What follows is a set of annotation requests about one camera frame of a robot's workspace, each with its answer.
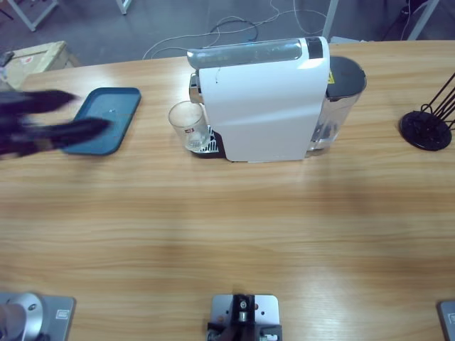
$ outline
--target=table leg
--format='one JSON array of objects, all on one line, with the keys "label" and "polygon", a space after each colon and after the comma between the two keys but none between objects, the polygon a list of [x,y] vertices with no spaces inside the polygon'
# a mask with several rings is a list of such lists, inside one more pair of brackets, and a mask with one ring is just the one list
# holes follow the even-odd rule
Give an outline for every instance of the table leg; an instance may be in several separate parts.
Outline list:
[{"label": "table leg", "polygon": [[119,5],[119,9],[123,15],[127,14],[127,9],[133,0],[117,0],[117,5]]},{"label": "table leg", "polygon": [[32,23],[30,19],[27,18],[24,12],[22,12],[21,7],[18,6],[15,0],[8,0],[8,3],[11,5],[13,10],[17,13],[19,18],[30,28],[30,31],[35,32],[36,26],[58,5],[57,0],[52,0],[51,4],[40,14],[40,16]]},{"label": "table leg", "polygon": [[429,0],[428,1],[426,8],[424,10],[424,13],[422,13],[419,20],[417,21],[414,28],[412,29],[412,32],[410,33],[409,37],[407,37],[408,40],[416,40],[419,37],[419,34],[422,32],[422,29],[427,24],[429,17],[433,14],[433,11],[436,8],[438,3],[439,3],[439,0]]},{"label": "table leg", "polygon": [[333,19],[335,18],[336,8],[338,7],[338,0],[331,0],[330,5],[328,6],[326,23],[324,24],[324,29],[322,30],[322,36],[328,40],[328,35],[332,29]]}]

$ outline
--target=cable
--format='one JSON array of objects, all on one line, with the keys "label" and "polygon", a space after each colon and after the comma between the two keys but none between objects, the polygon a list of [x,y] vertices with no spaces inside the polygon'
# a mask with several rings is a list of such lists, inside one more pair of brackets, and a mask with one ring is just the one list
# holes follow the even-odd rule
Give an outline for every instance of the cable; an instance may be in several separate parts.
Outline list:
[{"label": "cable", "polygon": [[408,17],[407,17],[407,21],[406,21],[406,25],[405,27],[403,28],[403,31],[401,32],[401,37],[400,37],[400,40],[403,40],[403,36],[405,35],[405,31],[406,31],[406,27],[409,25],[410,23],[410,20],[411,20],[411,16],[413,16],[415,14],[415,12],[417,12],[418,10],[424,8],[426,5],[428,4],[428,2],[424,2],[423,4],[421,4],[419,7],[416,8],[416,10],[414,12],[411,13],[411,0],[409,0],[409,3],[407,4],[408,5]]},{"label": "cable", "polygon": [[407,15],[406,25],[405,25],[405,27],[403,28],[403,31],[401,32],[401,38],[400,38],[400,40],[403,40],[403,36],[405,35],[406,27],[407,27],[407,25],[410,23],[410,19],[411,19],[411,0],[409,0],[409,2],[407,3],[407,12],[408,12],[409,14]]},{"label": "cable", "polygon": [[257,26],[256,26],[254,23],[252,23],[251,21],[243,20],[243,19],[242,19],[242,20],[236,19],[236,20],[223,21],[222,23],[219,23],[219,24],[217,24],[215,27],[213,27],[213,28],[210,30],[210,33],[212,33],[214,30],[219,29],[219,27],[221,27],[221,26],[223,26],[223,25],[225,25],[225,24],[227,24],[227,23],[248,23],[248,24],[250,24],[252,27],[255,28],[255,30],[256,30],[256,35],[254,36],[254,38],[248,39],[248,40],[249,40],[249,41],[256,41],[256,40],[257,40],[257,37],[258,37],[258,35],[259,35],[259,30],[257,29]]},{"label": "cable", "polygon": [[[312,12],[312,13],[316,13],[320,16],[323,16],[324,18],[327,18],[327,16],[321,12],[318,12],[318,11],[313,11],[311,9],[299,9],[299,10],[290,10],[290,11],[284,11],[284,12],[280,12],[279,9],[277,7],[275,7],[273,4],[272,4],[272,1],[273,0],[270,0],[270,6],[277,12],[275,15],[271,16],[270,18],[266,19],[266,20],[263,20],[263,21],[258,21],[256,23],[253,23],[255,24],[255,26],[250,26],[250,27],[247,27],[247,28],[243,28],[241,30],[236,30],[236,31],[225,31],[225,32],[220,32],[220,29],[217,28],[217,32],[210,32],[210,33],[202,33],[202,34],[187,34],[187,35],[184,35],[184,36],[178,36],[178,37],[172,37],[172,38],[167,38],[167,39],[163,39],[161,41],[159,41],[158,43],[154,44],[153,46],[151,46],[144,54],[144,56],[142,57],[142,60],[146,59],[147,55],[150,53],[150,51],[152,51],[156,46],[158,45],[161,45],[162,43],[165,43],[166,41],[170,41],[170,40],[176,40],[176,39],[182,39],[182,38],[195,38],[195,37],[205,37],[205,36],[211,36],[213,34],[217,34],[218,37],[216,38],[216,40],[211,43],[210,45],[208,45],[207,47],[209,46],[213,46],[214,44],[216,44],[218,42],[218,40],[220,39],[221,35],[222,34],[231,34],[231,33],[239,33],[239,32],[244,32],[244,31],[247,31],[247,30],[250,30],[252,28],[256,28],[260,25],[263,25],[265,23],[270,23],[272,21],[275,21],[277,20],[282,14],[286,14],[286,13],[295,13],[295,12]],[[238,16],[227,16],[225,18],[222,18],[221,20],[218,21],[217,25],[221,24],[225,19],[227,18],[236,18],[238,20],[242,20],[242,21],[246,21],[244,18],[240,18]],[[317,30],[315,32],[308,32],[307,34],[311,35],[311,34],[316,34],[316,33],[319,33],[321,32],[321,30]],[[150,59],[153,59],[154,56],[161,52],[161,51],[164,51],[164,50],[188,50],[186,48],[178,48],[178,47],[172,47],[172,48],[162,48],[158,51],[156,51],[155,53],[153,53],[150,57]]]},{"label": "cable", "polygon": [[299,17],[297,16],[296,0],[294,0],[294,15],[295,15],[295,17],[296,17],[297,25],[299,25],[300,30],[301,30],[303,33],[305,33],[305,34],[314,34],[314,33],[305,31],[304,28],[301,27],[300,21],[299,21]]}]

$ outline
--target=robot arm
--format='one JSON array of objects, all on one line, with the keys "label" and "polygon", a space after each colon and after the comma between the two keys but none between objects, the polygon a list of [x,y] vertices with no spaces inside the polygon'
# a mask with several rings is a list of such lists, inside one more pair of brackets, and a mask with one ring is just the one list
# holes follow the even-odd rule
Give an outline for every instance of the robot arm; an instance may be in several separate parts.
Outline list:
[{"label": "robot arm", "polygon": [[57,110],[75,96],[60,90],[0,92],[0,158],[22,157],[93,139],[109,126],[105,119],[86,118],[67,124],[39,126],[29,114]]}]

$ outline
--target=glass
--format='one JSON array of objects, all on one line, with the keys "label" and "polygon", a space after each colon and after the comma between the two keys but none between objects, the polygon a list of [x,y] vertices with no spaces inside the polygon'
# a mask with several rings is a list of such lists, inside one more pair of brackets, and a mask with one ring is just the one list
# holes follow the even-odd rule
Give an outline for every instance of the glass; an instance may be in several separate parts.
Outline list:
[{"label": "glass", "polygon": [[168,118],[189,151],[199,151],[210,142],[210,132],[201,104],[180,102],[171,108]]},{"label": "glass", "polygon": [[331,146],[336,140],[346,117],[348,117],[350,109],[359,97],[360,94],[357,94],[356,96],[346,97],[332,102],[330,99],[325,98],[318,124],[311,137],[310,151],[325,149]]}]

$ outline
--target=coffee machine lid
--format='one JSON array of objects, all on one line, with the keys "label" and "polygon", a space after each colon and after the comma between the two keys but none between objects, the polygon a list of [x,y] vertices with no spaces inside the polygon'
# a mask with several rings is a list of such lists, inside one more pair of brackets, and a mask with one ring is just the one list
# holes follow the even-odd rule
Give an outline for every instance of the coffee machine lid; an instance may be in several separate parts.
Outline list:
[{"label": "coffee machine lid", "polygon": [[330,57],[331,74],[327,97],[331,102],[360,94],[367,85],[365,73],[354,60],[346,57]]}]

